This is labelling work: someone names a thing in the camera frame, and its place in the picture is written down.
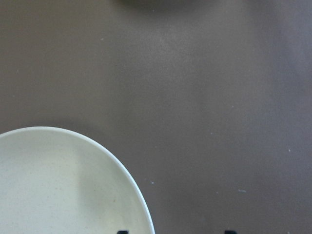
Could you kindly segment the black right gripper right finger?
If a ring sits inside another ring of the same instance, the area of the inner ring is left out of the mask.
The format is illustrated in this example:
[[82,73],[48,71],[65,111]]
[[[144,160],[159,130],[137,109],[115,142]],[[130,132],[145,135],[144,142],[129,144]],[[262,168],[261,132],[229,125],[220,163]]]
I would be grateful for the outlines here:
[[224,234],[237,234],[237,232],[234,230],[225,230]]

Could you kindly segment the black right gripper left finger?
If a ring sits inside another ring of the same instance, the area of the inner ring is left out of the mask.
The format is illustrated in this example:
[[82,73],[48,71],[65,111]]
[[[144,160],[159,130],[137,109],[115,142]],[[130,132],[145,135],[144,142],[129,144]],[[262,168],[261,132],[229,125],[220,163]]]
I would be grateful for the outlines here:
[[128,234],[128,230],[119,230],[117,234]]

